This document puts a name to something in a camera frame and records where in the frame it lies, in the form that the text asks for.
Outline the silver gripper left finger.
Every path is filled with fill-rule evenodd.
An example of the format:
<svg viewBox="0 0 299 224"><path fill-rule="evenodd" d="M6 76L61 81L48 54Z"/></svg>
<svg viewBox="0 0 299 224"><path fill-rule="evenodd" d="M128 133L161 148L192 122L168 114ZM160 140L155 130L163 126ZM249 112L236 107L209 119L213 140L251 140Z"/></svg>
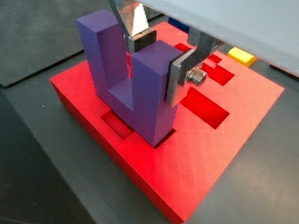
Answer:
<svg viewBox="0 0 299 224"><path fill-rule="evenodd" d="M108 0L123 28L129 53L136 53L156 41L156 30L149 27L145 7L136 0Z"/></svg>

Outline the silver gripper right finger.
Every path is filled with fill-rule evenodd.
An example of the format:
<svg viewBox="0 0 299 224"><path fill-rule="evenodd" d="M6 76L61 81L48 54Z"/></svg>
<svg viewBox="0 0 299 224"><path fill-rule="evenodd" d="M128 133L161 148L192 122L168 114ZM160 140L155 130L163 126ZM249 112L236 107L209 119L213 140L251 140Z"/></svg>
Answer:
<svg viewBox="0 0 299 224"><path fill-rule="evenodd" d="M223 46L223 42L209 34L189 28L187 42L193 49L184 52L169 63L165 102L175 107L187 95L187 85L199 86L207 79L203 61Z"/></svg>

